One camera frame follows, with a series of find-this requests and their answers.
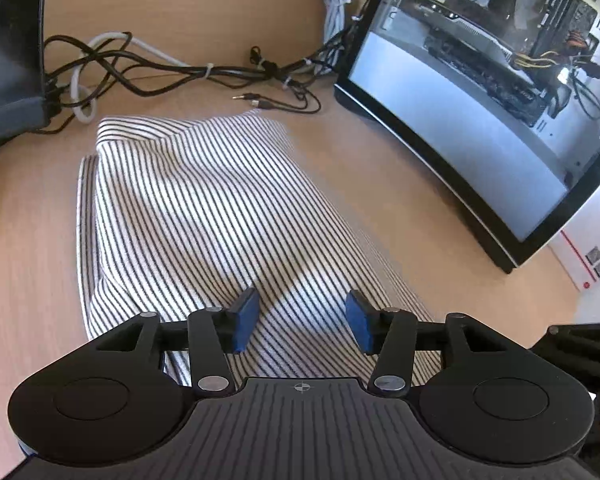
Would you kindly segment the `black white striped garment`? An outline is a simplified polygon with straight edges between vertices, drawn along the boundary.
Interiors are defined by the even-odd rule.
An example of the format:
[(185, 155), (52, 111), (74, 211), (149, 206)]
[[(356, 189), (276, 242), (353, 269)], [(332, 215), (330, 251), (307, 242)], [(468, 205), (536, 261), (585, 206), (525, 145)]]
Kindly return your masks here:
[(370, 376), (346, 320), (351, 290), (429, 318), (285, 127), (255, 112), (103, 119), (79, 170), (76, 268), (88, 338), (142, 313), (183, 321), (254, 288), (258, 324), (228, 360), (237, 379)]

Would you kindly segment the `white red labelled box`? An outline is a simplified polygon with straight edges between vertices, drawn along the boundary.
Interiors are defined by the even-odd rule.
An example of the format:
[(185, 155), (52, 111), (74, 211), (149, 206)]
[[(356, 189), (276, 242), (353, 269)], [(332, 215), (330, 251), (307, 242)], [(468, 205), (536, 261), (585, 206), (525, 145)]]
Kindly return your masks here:
[(600, 187), (548, 243), (579, 292), (600, 284)]

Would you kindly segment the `glass panel computer case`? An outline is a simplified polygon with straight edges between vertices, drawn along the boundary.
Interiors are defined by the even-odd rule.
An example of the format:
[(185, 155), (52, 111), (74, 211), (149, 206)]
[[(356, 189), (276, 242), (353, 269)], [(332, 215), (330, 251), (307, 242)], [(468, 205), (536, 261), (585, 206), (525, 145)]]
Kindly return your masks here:
[(335, 89), (510, 272), (600, 187), (600, 0), (370, 0)]

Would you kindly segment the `dark monitor on left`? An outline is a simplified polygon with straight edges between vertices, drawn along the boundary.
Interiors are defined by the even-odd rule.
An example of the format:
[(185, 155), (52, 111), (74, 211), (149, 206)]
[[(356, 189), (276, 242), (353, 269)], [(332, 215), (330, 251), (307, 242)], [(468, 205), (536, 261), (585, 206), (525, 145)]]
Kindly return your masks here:
[(44, 0), (0, 0), (0, 140), (48, 125)]

